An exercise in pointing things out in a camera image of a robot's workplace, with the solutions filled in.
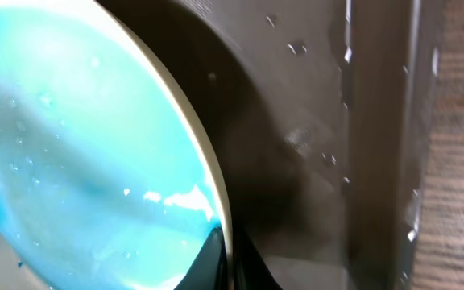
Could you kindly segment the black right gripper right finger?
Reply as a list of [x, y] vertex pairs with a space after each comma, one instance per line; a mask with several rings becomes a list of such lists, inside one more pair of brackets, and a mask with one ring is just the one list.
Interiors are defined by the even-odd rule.
[[234, 290], [282, 290], [243, 230], [234, 233]]

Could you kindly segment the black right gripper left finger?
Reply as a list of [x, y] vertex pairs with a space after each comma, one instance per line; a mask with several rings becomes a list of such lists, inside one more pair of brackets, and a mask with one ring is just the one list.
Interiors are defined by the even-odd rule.
[[228, 273], [222, 229], [209, 233], [185, 277], [174, 290], [227, 290]]

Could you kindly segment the white plate two smears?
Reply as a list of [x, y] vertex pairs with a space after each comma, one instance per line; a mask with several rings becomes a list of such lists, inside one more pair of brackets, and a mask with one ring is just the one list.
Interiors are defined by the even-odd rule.
[[193, 106], [95, 1], [0, 1], [0, 234], [52, 289], [174, 289], [230, 206]]

